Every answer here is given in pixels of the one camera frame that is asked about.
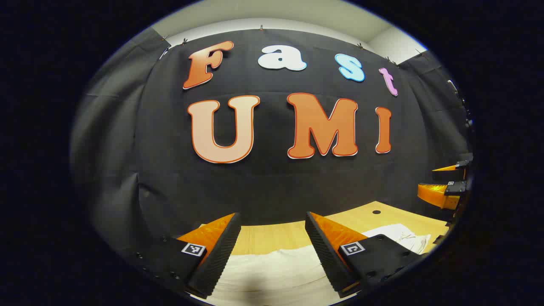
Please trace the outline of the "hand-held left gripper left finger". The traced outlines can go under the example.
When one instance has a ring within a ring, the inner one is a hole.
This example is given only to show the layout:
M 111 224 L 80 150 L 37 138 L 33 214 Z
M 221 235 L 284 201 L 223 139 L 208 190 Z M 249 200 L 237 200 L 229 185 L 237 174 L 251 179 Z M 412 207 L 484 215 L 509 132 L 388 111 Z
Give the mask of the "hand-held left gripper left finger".
M 206 299 L 221 277 L 241 231 L 231 213 L 178 236 L 155 236 L 127 250 L 140 273 L 180 295 Z

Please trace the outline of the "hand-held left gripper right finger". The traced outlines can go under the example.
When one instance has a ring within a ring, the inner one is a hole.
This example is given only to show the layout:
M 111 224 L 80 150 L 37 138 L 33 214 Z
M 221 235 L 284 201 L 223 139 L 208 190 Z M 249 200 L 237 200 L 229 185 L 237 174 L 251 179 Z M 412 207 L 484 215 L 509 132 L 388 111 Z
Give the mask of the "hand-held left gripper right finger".
M 374 291 L 425 257 L 384 234 L 367 237 L 313 212 L 306 213 L 305 230 L 340 298 Z

